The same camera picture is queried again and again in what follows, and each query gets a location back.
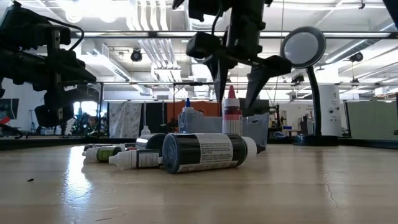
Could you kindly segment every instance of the black paint bottle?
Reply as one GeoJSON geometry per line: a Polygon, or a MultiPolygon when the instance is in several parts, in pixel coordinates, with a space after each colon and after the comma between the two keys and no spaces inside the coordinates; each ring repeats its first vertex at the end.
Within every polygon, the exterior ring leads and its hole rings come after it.
{"type": "Polygon", "coordinates": [[[168,134],[162,153],[166,171],[177,174],[240,166],[257,146],[237,134],[168,134]]]}

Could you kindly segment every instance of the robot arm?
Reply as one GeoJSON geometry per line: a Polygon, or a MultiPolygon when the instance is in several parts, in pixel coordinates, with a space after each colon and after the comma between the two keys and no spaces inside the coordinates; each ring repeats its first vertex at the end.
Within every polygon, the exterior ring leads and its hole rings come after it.
{"type": "MultiPolygon", "coordinates": [[[[183,3],[175,0],[173,9],[183,3]]],[[[195,58],[205,58],[213,77],[217,100],[223,98],[228,70],[234,68],[238,62],[252,66],[248,74],[248,91],[246,106],[250,107],[256,100],[262,87],[271,77],[288,74],[292,70],[292,63],[280,56],[260,58],[262,52],[259,45],[260,31],[266,24],[262,21],[264,5],[270,5],[272,0],[190,0],[188,4],[189,16],[203,21],[203,15],[220,17],[224,11],[231,10],[231,20],[223,40],[205,32],[197,32],[187,45],[187,55],[195,58]]]]}
{"type": "MultiPolygon", "coordinates": [[[[84,32],[79,27],[24,9],[17,1],[13,3],[0,22],[0,81],[10,78],[16,85],[27,82],[35,91],[46,90],[44,105],[35,109],[36,117],[41,126],[58,126],[72,118],[72,103],[86,97],[73,90],[65,91],[64,87],[96,81],[73,51],[83,40],[84,32]],[[64,26],[52,25],[50,21],[64,26]],[[71,42],[70,29],[65,26],[82,31],[81,38],[69,50],[60,49],[60,44],[71,42]],[[46,57],[24,52],[44,45],[47,46],[46,57]]],[[[0,96],[3,94],[0,85],[0,96]]]]}

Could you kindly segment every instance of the desk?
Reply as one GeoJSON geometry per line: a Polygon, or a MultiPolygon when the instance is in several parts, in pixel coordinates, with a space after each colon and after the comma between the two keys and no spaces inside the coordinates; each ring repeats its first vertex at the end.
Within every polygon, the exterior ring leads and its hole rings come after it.
{"type": "Polygon", "coordinates": [[[398,151],[269,145],[236,169],[171,175],[84,164],[82,150],[1,151],[0,223],[398,220],[398,151]]]}
{"type": "Polygon", "coordinates": [[[292,129],[283,129],[283,133],[287,132],[289,133],[289,137],[292,137],[292,132],[296,132],[297,134],[301,134],[301,130],[292,130],[292,129]]]}

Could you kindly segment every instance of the security camera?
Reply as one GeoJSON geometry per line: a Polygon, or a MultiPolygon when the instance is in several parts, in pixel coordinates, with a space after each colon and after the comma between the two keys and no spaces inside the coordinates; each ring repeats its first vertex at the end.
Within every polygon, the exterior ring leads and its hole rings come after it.
{"type": "Polygon", "coordinates": [[[133,62],[140,62],[142,60],[141,49],[134,49],[130,58],[133,62]]]}
{"type": "Polygon", "coordinates": [[[351,62],[360,62],[363,60],[363,54],[361,52],[358,52],[352,55],[348,60],[350,60],[351,62]]]}
{"type": "Polygon", "coordinates": [[[298,85],[298,84],[300,84],[302,82],[304,82],[304,75],[303,74],[299,73],[299,74],[297,74],[297,75],[292,77],[291,83],[294,83],[294,84],[298,85]]]}

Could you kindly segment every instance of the bottle label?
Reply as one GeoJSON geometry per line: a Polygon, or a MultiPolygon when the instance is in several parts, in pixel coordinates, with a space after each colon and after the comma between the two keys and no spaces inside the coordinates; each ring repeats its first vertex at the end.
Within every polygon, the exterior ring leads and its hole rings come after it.
{"type": "Polygon", "coordinates": [[[159,153],[138,153],[137,155],[137,168],[145,167],[158,167],[157,159],[159,158],[159,153]]]}
{"type": "Polygon", "coordinates": [[[97,160],[100,162],[108,162],[109,157],[113,155],[114,148],[106,147],[106,148],[99,148],[97,152],[97,160]]]}
{"type": "Polygon", "coordinates": [[[200,163],[180,165],[177,172],[190,172],[208,169],[234,167],[238,162],[232,161],[233,145],[224,134],[196,134],[200,144],[200,163]]]}
{"type": "Polygon", "coordinates": [[[212,162],[207,164],[188,164],[188,165],[180,165],[178,169],[179,172],[193,172],[200,170],[210,170],[210,169],[222,169],[236,166],[237,161],[231,162],[212,162]]]}
{"type": "Polygon", "coordinates": [[[226,114],[223,118],[223,133],[242,136],[242,115],[226,114]]]}

